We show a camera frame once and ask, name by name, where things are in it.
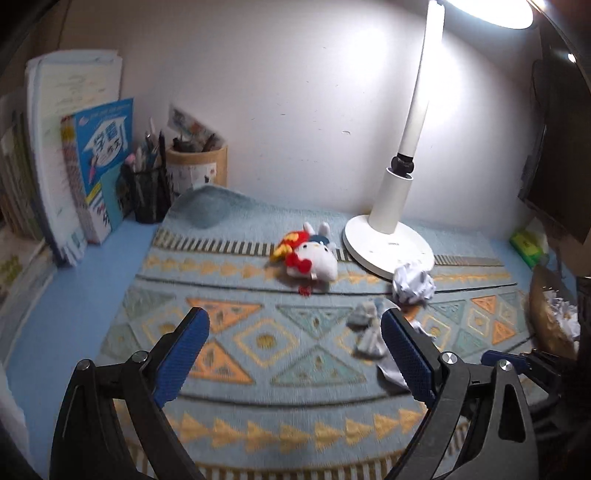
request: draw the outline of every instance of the desk lamp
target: desk lamp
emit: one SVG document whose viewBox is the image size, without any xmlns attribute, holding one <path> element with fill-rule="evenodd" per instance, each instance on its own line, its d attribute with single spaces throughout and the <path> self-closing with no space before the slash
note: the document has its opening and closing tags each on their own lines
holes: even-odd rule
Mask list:
<svg viewBox="0 0 591 480">
<path fill-rule="evenodd" d="M 410 190 L 417 149 L 431 93 L 443 35 L 445 3 L 487 22 L 507 28 L 527 28 L 534 14 L 527 0 L 430 0 L 421 61 L 398 154 L 386 168 L 369 215 L 352 218 L 345 226 L 345 247 L 357 262 L 380 277 L 392 278 L 408 262 L 424 270 L 435 263 L 433 251 L 415 230 L 400 222 Z"/>
</svg>

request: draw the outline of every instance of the hello kitty plush toy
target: hello kitty plush toy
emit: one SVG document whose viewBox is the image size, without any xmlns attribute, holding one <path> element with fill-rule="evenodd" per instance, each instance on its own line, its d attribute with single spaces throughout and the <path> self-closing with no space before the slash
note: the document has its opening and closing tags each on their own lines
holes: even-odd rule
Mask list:
<svg viewBox="0 0 591 480">
<path fill-rule="evenodd" d="M 290 232 L 271 254 L 271 261 L 283 259 L 290 277 L 324 282 L 336 281 L 336 244 L 329 241 L 330 227 L 322 222 L 318 233 L 306 222 L 304 229 Z"/>
</svg>

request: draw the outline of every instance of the lamp head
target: lamp head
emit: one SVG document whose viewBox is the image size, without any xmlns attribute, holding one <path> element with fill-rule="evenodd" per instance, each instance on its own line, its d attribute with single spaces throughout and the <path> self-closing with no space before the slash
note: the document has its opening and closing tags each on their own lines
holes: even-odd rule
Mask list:
<svg viewBox="0 0 591 480">
<path fill-rule="evenodd" d="M 527 28 L 534 13 L 527 0 L 447 0 L 473 17 L 507 28 Z"/>
</svg>

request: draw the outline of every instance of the pen holder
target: pen holder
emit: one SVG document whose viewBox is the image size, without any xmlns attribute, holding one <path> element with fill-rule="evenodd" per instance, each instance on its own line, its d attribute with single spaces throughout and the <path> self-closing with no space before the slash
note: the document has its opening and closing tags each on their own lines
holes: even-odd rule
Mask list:
<svg viewBox="0 0 591 480">
<path fill-rule="evenodd" d="M 173 198 L 206 183 L 227 186 L 228 146 L 200 153 L 166 151 L 166 168 Z"/>
<path fill-rule="evenodd" d="M 158 167 L 134 173 L 124 165 L 122 172 L 131 192 L 135 221 L 160 223 L 171 205 L 166 168 Z"/>
</svg>

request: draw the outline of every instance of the patterned rug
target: patterned rug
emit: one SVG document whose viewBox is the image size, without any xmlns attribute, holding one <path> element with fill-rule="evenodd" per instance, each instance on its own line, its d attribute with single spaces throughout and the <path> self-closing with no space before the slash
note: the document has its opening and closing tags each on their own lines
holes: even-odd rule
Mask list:
<svg viewBox="0 0 591 480">
<path fill-rule="evenodd" d="M 356 305 L 387 296 L 390 284 L 351 261 L 340 241 L 338 281 L 308 298 L 267 261 L 272 243 L 304 220 L 327 219 L 340 233 L 347 218 L 204 187 L 181 197 L 156 234 L 98 363 L 151 349 L 191 306 L 208 311 L 210 338 L 164 408 L 207 478 L 383 478 L 420 424 L 424 405 L 355 354 L 346 326 Z M 437 254 L 438 292 L 407 316 L 438 348 L 478 362 L 485 349 L 530 337 L 522 295 L 481 236 L 413 227 Z M 151 473 L 125 406 L 118 410 L 134 458 Z"/>
</svg>

